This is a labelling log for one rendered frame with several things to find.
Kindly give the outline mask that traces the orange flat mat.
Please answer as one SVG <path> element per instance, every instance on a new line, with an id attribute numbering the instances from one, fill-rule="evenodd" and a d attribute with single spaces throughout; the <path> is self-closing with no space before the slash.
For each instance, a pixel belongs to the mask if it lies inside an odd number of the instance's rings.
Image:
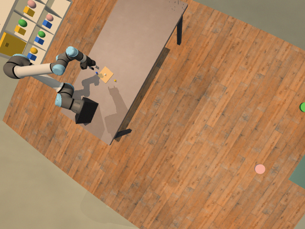
<path id="1" fill-rule="evenodd" d="M 106 75 L 104 75 L 106 73 Z M 113 73 L 105 66 L 103 70 L 98 74 L 98 77 L 105 83 L 112 77 Z"/>

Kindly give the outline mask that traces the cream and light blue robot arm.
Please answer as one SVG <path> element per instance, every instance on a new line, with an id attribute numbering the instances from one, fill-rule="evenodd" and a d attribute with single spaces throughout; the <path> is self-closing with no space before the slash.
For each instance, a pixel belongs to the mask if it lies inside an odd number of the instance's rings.
<path id="1" fill-rule="evenodd" d="M 63 75 L 68 63 L 72 60 L 81 61 L 83 53 L 76 48 L 69 46 L 66 52 L 56 56 L 55 63 L 46 63 L 33 65 L 29 58 L 22 54 L 14 54 L 3 66 L 4 73 L 13 79 L 23 79 L 32 76 L 40 82 L 55 89 L 58 93 L 56 96 L 56 106 L 72 110 L 79 114 L 84 101 L 73 99 L 74 87 L 70 83 L 63 83 L 55 80 L 48 74 Z"/>

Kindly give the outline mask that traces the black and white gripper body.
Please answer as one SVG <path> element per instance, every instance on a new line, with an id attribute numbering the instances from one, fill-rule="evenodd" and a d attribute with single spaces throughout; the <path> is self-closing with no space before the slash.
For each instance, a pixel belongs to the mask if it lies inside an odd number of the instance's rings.
<path id="1" fill-rule="evenodd" d="M 95 66 L 96 65 L 96 63 L 95 63 L 95 61 L 94 60 L 92 60 L 92 59 L 90 59 L 88 56 L 86 56 L 85 54 L 83 54 L 83 59 L 81 60 L 81 61 L 79 61 L 79 62 L 81 62 L 80 63 L 80 67 L 81 67 L 81 69 L 87 69 L 87 66 L 89 66 L 89 67 L 91 67 L 91 66 Z"/>

